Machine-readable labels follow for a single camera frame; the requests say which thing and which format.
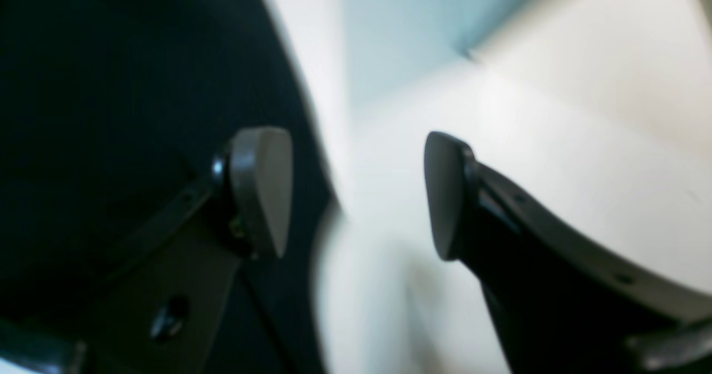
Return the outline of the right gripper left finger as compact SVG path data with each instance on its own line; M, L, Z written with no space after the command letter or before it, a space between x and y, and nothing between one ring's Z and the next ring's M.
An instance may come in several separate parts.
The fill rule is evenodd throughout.
M135 232L46 289L3 297L2 360L41 373L199 373L242 262L282 257L293 193L288 130L249 127Z

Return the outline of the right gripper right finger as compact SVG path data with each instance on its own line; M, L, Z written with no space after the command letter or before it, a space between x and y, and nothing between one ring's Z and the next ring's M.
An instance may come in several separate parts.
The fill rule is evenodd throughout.
M709 294L580 234L455 136L424 177L437 253L478 278L513 373L709 373Z

